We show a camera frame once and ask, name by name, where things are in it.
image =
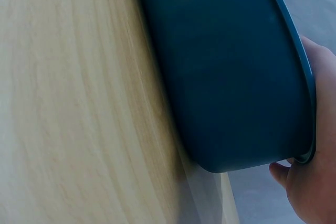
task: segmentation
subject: finger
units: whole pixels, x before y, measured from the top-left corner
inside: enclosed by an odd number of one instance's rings
[[[336,57],[328,48],[316,44],[305,36],[300,38],[315,77],[326,71],[335,71]]]
[[[287,176],[289,172],[289,167],[285,167],[278,163],[270,164],[269,171],[271,172],[273,178],[286,189]]]
[[[293,165],[294,162],[295,162],[295,159],[294,159],[294,158],[289,158],[289,159],[287,159],[287,162],[288,162],[289,164]]]

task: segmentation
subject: light wood grain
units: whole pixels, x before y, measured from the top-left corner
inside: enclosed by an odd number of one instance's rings
[[[238,223],[191,163],[138,0],[0,0],[0,223]]]

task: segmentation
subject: wooden surface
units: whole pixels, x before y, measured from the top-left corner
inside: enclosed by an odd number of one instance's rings
[[[137,0],[0,0],[0,223],[238,223],[179,147]]]

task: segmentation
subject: wood grain pattern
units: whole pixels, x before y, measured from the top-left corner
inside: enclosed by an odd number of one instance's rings
[[[0,223],[238,223],[159,79],[137,0],[0,0]]]

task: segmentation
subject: white fabric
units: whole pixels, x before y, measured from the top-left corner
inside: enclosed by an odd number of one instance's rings
[[[336,0],[285,0],[300,34],[336,53]]]

